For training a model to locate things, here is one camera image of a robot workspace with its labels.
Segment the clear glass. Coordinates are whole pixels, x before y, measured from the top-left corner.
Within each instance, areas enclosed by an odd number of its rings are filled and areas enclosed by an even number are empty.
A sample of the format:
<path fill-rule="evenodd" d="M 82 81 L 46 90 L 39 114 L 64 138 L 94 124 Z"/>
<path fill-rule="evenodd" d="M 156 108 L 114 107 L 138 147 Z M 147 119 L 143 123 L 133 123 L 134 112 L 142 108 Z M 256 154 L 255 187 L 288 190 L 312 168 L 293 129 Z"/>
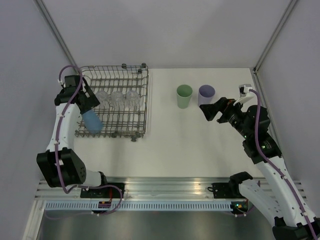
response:
<path fill-rule="evenodd" d="M 109 107 L 109 95 L 107 92 L 105 92 L 104 90 L 99 90 L 95 94 L 95 96 L 100 102 L 100 105 L 99 105 L 100 108 L 108 108 Z"/>
<path fill-rule="evenodd" d="M 126 103 L 129 107 L 137 107 L 140 105 L 140 95 L 135 90 L 129 90 L 126 93 Z"/>
<path fill-rule="evenodd" d="M 113 91 L 111 93 L 111 104 L 114 107 L 123 107 L 125 103 L 124 94 L 121 91 Z"/>

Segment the purple plastic cup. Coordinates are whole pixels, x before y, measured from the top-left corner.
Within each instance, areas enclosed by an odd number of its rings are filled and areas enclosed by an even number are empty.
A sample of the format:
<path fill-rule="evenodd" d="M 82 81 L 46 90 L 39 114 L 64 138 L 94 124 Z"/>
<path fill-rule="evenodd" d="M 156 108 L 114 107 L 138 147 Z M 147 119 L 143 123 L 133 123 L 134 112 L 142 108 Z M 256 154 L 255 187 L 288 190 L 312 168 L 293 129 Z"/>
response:
<path fill-rule="evenodd" d="M 208 85 L 208 84 L 202 85 L 198 89 L 198 98 L 197 98 L 198 106 L 210 104 L 215 93 L 216 93 L 216 90 L 211 85 Z"/>

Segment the blue plastic cup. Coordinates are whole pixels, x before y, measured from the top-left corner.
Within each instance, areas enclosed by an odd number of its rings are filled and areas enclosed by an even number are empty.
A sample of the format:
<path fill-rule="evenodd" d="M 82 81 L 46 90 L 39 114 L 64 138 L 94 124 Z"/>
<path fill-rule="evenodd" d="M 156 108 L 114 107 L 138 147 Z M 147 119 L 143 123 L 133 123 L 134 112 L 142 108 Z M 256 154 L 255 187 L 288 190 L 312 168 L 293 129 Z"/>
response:
<path fill-rule="evenodd" d="M 92 109 L 82 114 L 82 120 L 84 121 L 86 129 L 91 134 L 98 134 L 101 132 L 103 123 Z"/>

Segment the green plastic cup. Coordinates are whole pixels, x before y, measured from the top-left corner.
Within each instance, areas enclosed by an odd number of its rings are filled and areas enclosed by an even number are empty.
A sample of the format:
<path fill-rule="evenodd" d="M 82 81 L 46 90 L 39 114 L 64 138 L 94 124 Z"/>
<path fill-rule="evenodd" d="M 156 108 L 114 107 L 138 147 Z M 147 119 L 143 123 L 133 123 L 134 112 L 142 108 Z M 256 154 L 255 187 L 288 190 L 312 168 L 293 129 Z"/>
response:
<path fill-rule="evenodd" d="M 180 109 L 186 109 L 189 106 L 192 94 L 193 89 L 189 85 L 182 84 L 178 86 L 176 89 L 177 106 Z"/>

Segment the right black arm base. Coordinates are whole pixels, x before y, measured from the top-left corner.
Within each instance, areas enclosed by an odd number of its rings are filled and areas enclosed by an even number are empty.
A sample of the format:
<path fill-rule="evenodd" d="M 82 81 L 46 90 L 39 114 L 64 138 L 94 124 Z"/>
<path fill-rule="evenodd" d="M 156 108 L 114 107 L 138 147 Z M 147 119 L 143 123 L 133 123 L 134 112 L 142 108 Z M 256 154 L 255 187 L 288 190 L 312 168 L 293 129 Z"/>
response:
<path fill-rule="evenodd" d="M 215 199 L 236 199 L 238 194 L 228 182 L 214 182 L 211 184 L 212 193 Z"/>

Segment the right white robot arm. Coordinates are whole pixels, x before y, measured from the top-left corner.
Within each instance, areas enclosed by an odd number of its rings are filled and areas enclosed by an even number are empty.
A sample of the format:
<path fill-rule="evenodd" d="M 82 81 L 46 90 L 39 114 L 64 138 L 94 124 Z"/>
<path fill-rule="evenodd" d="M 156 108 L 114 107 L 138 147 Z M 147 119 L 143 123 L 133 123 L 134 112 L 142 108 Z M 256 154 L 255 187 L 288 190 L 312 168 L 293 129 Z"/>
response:
<path fill-rule="evenodd" d="M 270 118 L 263 106 L 251 105 L 246 112 L 235 99 L 220 98 L 202 104 L 207 121 L 221 113 L 218 123 L 230 125 L 244 138 L 247 156 L 263 174 L 274 198 L 267 195 L 246 171 L 230 176 L 228 192 L 235 198 L 248 199 L 268 220 L 277 240 L 318 240 L 320 219 L 309 208 L 289 175 L 282 152 L 268 133 Z"/>

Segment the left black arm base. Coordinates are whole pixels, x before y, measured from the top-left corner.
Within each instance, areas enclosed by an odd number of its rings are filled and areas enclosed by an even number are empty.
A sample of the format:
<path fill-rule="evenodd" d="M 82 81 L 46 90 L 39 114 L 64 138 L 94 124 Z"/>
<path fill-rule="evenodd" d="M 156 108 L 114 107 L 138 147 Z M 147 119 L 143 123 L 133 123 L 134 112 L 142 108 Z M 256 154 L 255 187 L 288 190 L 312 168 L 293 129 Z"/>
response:
<path fill-rule="evenodd" d="M 120 199 L 120 192 L 125 193 L 124 182 L 111 182 L 113 187 L 89 187 L 88 190 L 82 189 L 80 198 L 82 199 Z"/>

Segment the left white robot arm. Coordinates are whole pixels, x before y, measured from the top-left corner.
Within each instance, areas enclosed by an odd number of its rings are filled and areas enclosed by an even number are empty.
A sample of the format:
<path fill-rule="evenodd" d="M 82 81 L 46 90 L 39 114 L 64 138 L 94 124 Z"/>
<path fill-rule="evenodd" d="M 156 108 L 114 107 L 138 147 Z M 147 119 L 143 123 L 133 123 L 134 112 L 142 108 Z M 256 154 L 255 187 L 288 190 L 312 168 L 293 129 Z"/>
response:
<path fill-rule="evenodd" d="M 79 75 L 67 75 L 54 100 L 55 124 L 45 152 L 36 157 L 37 165 L 51 188 L 91 187 L 98 198 L 109 193 L 107 178 L 101 171 L 91 171 L 74 151 L 75 131 L 82 120 L 91 134 L 102 131 L 103 123 L 94 112 L 100 102 L 87 81 Z"/>

